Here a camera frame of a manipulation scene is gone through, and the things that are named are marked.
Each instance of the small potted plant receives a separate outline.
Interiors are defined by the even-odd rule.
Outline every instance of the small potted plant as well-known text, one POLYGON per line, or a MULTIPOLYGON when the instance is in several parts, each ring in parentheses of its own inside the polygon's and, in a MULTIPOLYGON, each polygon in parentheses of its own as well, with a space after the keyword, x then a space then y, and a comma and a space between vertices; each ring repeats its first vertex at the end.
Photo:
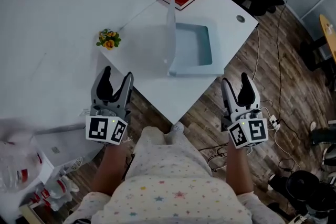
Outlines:
POLYGON ((114 47, 118 48, 121 39, 117 32, 113 32, 109 29, 104 29, 102 32, 98 33, 99 42, 96 43, 97 46, 103 46, 108 50, 114 47))

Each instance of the wooden floor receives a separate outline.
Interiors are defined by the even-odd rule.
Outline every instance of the wooden floor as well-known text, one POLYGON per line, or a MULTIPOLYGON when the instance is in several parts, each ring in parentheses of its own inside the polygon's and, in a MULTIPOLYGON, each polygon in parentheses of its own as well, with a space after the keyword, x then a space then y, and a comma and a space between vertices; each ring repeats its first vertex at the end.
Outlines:
MULTIPOLYGON (((257 18, 260 22, 260 55, 258 69, 254 82, 259 90, 262 105, 267 107, 271 114, 279 114, 279 66, 277 58, 276 37, 277 24, 280 10, 275 14, 267 13, 257 18)), ((312 148, 308 139, 309 125, 316 121, 318 126, 327 126, 327 121, 336 119, 335 105, 331 93, 324 86, 325 78, 321 70, 310 72, 298 55, 300 43, 311 41, 301 24, 285 9, 279 28, 279 49, 282 69, 282 96, 281 118, 294 129, 299 137, 290 131, 283 123, 277 133, 277 142, 288 151, 298 162, 303 170, 310 171, 320 177, 325 176, 321 171, 321 156, 326 145, 312 148)), ((232 83, 235 90, 240 89, 240 75, 246 72, 252 77, 258 49, 257 32, 254 31, 242 46, 236 56, 225 68, 225 77, 232 83)), ((217 78, 206 90, 198 101, 182 117, 185 125, 185 134, 196 148, 204 148, 223 144, 227 135, 221 133, 220 118, 224 108, 220 82, 217 78)), ((139 139, 144 127, 156 126, 163 132, 168 132, 170 123, 165 119, 137 90, 134 91, 131 102, 132 121, 129 134, 134 142, 139 139)), ((38 209, 39 215, 49 222, 61 221, 67 211, 81 201, 88 193, 90 182, 97 170, 97 165, 102 157, 102 152, 96 159, 69 176, 77 183, 81 191, 74 194, 74 200, 67 203, 58 213, 47 214, 38 209)), ((279 167, 279 161, 288 158, 274 143, 274 131, 269 132, 269 141, 254 147, 248 156, 250 169, 255 183, 255 193, 268 204, 278 201, 283 210, 287 208, 287 200, 272 191, 267 191, 267 181, 271 174, 281 173, 286 175, 279 167)), ((223 160, 218 160, 213 165, 222 165, 223 160)), ((282 166, 291 168, 292 163, 282 163, 282 166)), ((214 176, 225 179, 222 169, 214 176)))

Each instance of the white table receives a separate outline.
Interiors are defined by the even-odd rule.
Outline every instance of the white table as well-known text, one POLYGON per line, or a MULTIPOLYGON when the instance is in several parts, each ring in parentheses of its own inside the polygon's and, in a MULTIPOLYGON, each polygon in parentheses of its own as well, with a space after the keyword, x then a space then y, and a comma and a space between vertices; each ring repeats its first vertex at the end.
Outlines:
MULTIPOLYGON (((168 77, 163 61, 167 52, 165 25, 168 4, 158 0, 120 31, 119 48, 101 52, 125 76, 134 75, 134 86, 169 121, 176 123, 215 80, 215 76, 200 78, 168 77)), ((176 20, 207 18, 216 23, 223 52, 223 72, 236 52, 257 25, 257 21, 231 0, 196 0, 182 11, 176 10, 176 20), (245 18, 244 23, 237 15, 245 18)))

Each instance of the yellow flower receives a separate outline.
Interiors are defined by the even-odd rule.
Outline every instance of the yellow flower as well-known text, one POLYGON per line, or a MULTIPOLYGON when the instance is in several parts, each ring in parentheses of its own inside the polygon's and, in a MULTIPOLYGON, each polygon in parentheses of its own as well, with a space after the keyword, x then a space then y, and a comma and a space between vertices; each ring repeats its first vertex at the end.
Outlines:
POLYGON ((108 40, 103 44, 103 47, 107 48, 108 50, 113 49, 114 47, 114 41, 113 40, 108 40))
POLYGON ((106 33, 106 35, 108 37, 114 37, 116 35, 116 32, 109 32, 109 33, 106 33))

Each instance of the person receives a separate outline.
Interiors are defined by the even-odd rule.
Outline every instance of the person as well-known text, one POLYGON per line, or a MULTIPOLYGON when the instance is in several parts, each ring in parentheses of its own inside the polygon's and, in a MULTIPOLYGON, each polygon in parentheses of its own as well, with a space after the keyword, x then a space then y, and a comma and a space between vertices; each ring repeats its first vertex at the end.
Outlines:
POLYGON ((123 183, 126 147, 107 146, 92 192, 64 223, 285 223, 253 193, 245 149, 229 141, 224 182, 183 131, 144 128, 123 183))

